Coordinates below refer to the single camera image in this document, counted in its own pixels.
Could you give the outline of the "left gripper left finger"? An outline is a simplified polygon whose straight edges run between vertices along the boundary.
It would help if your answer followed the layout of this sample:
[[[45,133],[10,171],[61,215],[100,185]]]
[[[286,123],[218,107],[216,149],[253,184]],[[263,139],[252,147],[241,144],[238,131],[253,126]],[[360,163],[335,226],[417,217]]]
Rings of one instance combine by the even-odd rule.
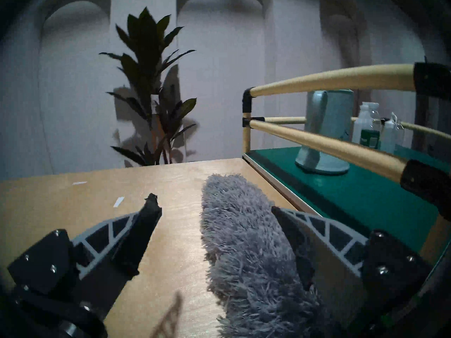
[[[15,282],[12,300],[21,294],[78,305],[112,306],[139,264],[162,216],[150,193],[138,211],[108,219],[70,240],[55,229],[8,265]]]

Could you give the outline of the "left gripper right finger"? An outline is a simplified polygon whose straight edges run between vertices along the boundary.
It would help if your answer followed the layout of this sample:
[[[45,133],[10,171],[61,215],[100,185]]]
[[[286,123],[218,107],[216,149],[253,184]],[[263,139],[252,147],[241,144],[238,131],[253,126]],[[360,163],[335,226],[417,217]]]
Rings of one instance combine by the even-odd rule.
[[[336,220],[272,207],[305,288],[314,285],[342,327],[389,327],[432,266],[382,229],[368,237]]]

